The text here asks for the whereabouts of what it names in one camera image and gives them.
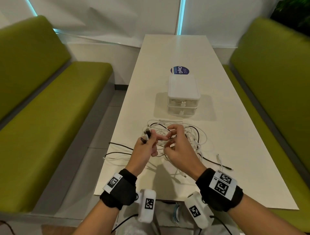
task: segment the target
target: forearm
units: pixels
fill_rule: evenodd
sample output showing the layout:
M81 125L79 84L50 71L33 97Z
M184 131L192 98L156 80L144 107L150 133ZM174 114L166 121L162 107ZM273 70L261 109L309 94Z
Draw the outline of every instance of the forearm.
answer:
M304 235L245 194L239 205L231 208L228 214L246 235Z
M101 200L79 225L73 235L108 235L111 234L119 210L107 207Z

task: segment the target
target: wrist strap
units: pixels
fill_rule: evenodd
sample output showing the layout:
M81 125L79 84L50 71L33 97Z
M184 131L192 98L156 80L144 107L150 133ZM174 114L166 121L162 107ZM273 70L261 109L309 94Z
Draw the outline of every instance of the wrist strap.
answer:
M116 173L104 187L100 199L110 207L122 209L123 205L131 205L135 201L135 183L137 177L123 169Z
M211 168L203 172L196 185L203 200L217 211L227 212L237 206L243 197L243 190L235 179Z

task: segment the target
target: black wrist strap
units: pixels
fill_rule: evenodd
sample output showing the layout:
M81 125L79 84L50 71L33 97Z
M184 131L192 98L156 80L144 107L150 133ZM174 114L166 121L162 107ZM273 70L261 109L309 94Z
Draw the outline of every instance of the black wrist strap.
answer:
M121 170L119 174L122 176L121 181L113 187L110 193L104 191L100 199L107 207L116 207L121 210L123 205L131 205L135 201L137 177L126 169Z
M229 200L223 196L223 194L210 187L210 183L213 180L215 173L216 172L211 168L206 169L196 181L196 185L200 189L200 194L203 200L208 205L217 211L227 212L229 209L234 208L241 202L243 190L237 185L231 200Z

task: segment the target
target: hand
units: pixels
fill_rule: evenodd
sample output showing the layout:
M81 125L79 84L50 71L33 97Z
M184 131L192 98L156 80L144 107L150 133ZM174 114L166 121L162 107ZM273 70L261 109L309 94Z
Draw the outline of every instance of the hand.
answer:
M158 155L156 144L159 140L167 141L168 138L166 136L156 134L155 130L151 130L151 137L146 144L143 144L141 138L139 137L125 169L134 174L136 177L140 175L150 157L155 157Z
M172 124L168 126L168 129L171 131L166 137L171 138L174 135L177 136L166 143L164 153L176 168L197 181L207 168L199 160L193 147L187 140L183 126Z

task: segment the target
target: bench backrest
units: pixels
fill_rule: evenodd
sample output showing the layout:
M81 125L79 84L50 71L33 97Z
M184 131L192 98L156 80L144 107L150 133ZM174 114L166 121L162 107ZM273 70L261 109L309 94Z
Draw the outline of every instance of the bench backrest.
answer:
M43 16L0 29L0 120L70 58Z
M231 63L310 171L310 38L258 18Z

